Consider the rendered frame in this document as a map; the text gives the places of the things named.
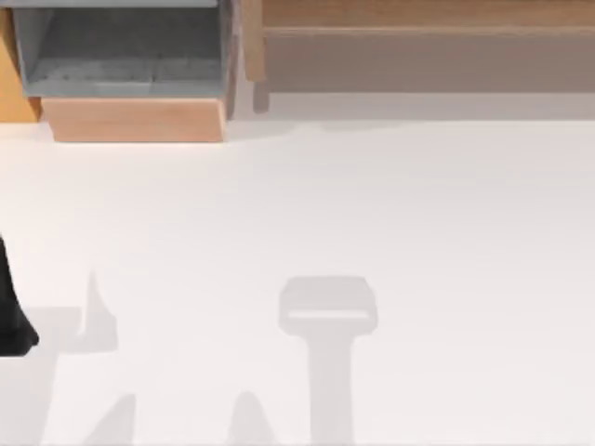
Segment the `wooden cupboard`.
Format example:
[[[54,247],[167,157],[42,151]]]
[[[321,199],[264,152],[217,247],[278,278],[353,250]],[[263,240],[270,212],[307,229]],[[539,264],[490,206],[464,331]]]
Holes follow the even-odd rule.
[[[12,12],[0,7],[0,124],[33,124],[41,114],[41,99],[23,94]]]

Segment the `open wooden shelf unit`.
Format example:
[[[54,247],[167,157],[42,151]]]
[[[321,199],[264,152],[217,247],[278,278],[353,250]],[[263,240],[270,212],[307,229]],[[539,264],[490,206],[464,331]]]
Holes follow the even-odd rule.
[[[270,94],[396,91],[392,39],[595,33],[595,0],[240,0],[253,110]]]

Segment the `pulled-out grey pierced drawer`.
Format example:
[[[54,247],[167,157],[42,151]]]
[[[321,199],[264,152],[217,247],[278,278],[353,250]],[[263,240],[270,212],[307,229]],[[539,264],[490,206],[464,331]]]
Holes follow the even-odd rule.
[[[23,93],[54,103],[222,99],[234,0],[0,0]]]

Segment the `pale wooden drawer front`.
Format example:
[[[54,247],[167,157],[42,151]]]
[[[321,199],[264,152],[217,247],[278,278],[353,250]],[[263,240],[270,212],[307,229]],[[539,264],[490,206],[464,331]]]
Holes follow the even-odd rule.
[[[44,98],[59,142],[220,142],[227,107],[208,98]]]

